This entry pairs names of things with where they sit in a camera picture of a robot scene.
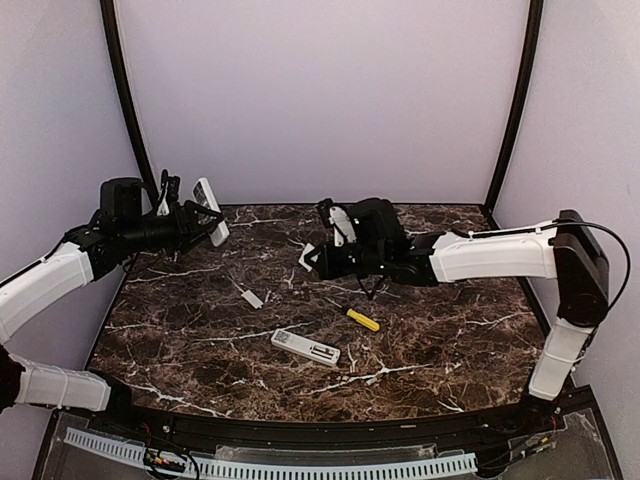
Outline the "white slim remote control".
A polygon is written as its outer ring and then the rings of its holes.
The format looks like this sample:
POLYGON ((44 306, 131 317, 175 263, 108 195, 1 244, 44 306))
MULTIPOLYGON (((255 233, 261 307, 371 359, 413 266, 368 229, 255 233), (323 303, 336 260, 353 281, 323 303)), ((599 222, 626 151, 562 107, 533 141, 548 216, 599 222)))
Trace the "white slim remote control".
POLYGON ((284 329, 276 329, 270 341, 277 348, 328 367, 335 367, 341 356, 341 351, 335 347, 310 340, 284 329))

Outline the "grey remote control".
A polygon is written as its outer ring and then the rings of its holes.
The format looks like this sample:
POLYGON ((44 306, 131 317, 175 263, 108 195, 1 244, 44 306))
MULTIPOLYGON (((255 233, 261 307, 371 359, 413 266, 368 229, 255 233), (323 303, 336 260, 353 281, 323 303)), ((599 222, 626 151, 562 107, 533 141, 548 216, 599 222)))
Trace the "grey remote control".
POLYGON ((199 213, 199 223, 207 227, 212 245, 220 247, 228 239, 230 232, 208 179, 199 178, 192 193, 195 202, 205 209, 204 213, 199 213))

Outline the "yellow handled screwdriver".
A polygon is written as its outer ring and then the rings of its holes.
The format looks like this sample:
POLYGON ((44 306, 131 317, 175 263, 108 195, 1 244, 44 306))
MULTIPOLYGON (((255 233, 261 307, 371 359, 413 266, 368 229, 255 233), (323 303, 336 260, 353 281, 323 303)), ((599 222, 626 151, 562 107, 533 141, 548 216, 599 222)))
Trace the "yellow handled screwdriver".
POLYGON ((380 325, 378 322, 370 319, 364 314, 356 312, 352 308, 348 308, 338 304, 336 301, 328 299, 328 302, 331 303, 338 311, 340 311, 344 316, 354 320, 359 325, 373 331, 377 332, 380 330, 380 325))

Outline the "white battery cover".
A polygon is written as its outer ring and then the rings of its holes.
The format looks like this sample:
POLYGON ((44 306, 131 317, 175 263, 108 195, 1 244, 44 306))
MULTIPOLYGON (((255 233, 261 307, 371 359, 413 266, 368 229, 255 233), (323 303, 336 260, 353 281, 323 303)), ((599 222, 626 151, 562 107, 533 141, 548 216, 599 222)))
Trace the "white battery cover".
POLYGON ((264 302, 251 290, 245 290, 241 294, 242 298, 245 299, 254 309, 260 309, 264 302))

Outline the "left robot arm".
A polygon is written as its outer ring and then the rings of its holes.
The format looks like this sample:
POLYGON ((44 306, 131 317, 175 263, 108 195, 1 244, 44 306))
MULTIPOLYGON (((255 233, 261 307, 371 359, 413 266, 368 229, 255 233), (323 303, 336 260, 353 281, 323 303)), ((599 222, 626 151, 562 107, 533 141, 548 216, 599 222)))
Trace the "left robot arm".
MULTIPOLYGON (((142 180, 115 178, 102 184, 100 206, 91 220, 67 231, 56 246, 1 283, 1 341, 67 294, 96 282, 139 253, 184 254, 200 242, 219 246, 229 236, 216 197, 205 178, 190 200, 179 199, 180 179, 162 175, 161 193, 142 210, 142 180)), ((105 377, 29 361, 1 351, 1 407, 35 404, 101 412, 120 436, 141 427, 140 412, 113 397, 105 377)))

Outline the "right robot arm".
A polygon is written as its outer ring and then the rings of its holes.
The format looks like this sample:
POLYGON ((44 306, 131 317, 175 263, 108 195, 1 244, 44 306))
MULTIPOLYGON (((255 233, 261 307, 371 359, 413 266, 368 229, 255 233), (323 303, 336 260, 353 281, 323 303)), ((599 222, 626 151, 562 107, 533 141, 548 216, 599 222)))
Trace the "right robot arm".
POLYGON ((394 283, 434 287, 479 278, 554 279, 556 321, 530 376, 528 396, 510 413, 521 434, 534 432, 618 297, 609 294, 609 261, 593 230, 574 210, 515 229, 409 235, 392 203, 369 198, 344 206, 327 198, 317 206, 330 241, 308 245, 299 259, 323 280, 379 275, 394 283))

